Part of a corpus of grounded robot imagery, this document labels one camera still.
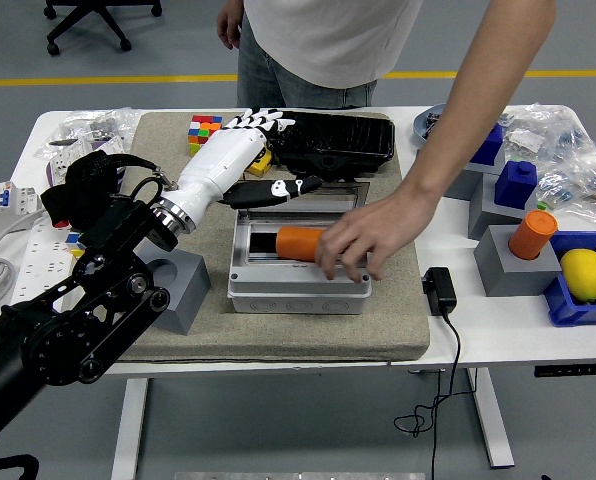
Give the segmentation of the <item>person's right hand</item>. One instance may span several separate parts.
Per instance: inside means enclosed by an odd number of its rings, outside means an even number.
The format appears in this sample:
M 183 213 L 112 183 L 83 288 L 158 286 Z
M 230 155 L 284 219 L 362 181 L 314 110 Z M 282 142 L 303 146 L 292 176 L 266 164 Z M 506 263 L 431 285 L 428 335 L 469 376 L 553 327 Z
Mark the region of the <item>person's right hand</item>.
M 217 35 L 228 50 L 238 49 L 240 46 L 243 17 L 243 0 L 227 0 L 218 13 Z

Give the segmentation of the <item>person's left hand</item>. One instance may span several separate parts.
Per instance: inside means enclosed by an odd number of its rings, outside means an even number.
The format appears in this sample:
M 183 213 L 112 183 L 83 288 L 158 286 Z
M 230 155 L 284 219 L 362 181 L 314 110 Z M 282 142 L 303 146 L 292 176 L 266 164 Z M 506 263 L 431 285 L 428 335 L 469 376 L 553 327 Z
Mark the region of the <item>person's left hand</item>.
M 342 266 L 352 281 L 361 281 L 359 262 L 368 257 L 371 279 L 385 277 L 385 262 L 410 244 L 428 226 L 441 196 L 414 185 L 400 185 L 389 196 L 353 209 L 321 234 L 315 261 L 327 279 Z

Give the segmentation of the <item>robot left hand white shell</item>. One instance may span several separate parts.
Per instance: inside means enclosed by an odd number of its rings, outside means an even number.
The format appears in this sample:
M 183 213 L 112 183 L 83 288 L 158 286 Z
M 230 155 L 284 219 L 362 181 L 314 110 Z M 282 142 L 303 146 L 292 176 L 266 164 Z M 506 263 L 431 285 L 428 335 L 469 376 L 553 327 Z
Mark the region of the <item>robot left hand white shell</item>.
M 279 205 L 318 189 L 322 180 L 240 180 L 269 139 L 291 130 L 292 116 L 275 109 L 248 109 L 214 133 L 182 170 L 178 188 L 162 195 L 157 211 L 190 233 L 200 226 L 206 210 L 221 202 L 233 209 Z

